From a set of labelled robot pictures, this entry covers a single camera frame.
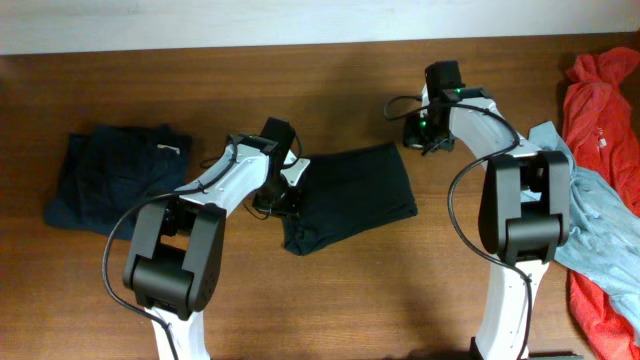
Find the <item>black t-shirt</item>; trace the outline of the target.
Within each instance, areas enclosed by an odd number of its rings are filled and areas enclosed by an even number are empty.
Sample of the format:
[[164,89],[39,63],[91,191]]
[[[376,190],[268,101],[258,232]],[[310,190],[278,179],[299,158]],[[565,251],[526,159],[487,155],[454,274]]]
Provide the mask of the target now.
[[282,220],[284,249],[297,256],[418,214],[393,143],[312,156],[300,189],[299,214]]

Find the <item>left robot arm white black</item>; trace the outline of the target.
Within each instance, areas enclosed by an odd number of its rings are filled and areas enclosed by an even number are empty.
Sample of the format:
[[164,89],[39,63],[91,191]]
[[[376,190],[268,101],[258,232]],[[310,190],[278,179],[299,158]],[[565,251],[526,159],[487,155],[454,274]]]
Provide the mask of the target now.
[[294,155],[286,121],[258,135],[229,136],[221,158],[196,180],[132,209],[136,217],[123,284],[152,322],[162,359],[206,359],[204,309],[218,283],[227,218],[253,195],[267,217],[299,212],[297,183],[309,160]]

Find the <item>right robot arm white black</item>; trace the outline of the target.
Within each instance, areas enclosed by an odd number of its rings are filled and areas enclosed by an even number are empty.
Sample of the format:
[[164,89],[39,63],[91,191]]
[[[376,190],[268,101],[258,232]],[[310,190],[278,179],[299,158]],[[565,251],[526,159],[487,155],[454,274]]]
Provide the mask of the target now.
[[423,153],[464,143],[475,159],[454,177],[455,191],[471,170],[485,170],[478,214],[482,245],[472,250],[490,264],[481,325],[471,359],[526,359],[540,282],[569,236],[569,160],[530,143],[500,114],[482,87],[464,84],[455,60],[425,69],[420,107],[402,115],[404,144]]

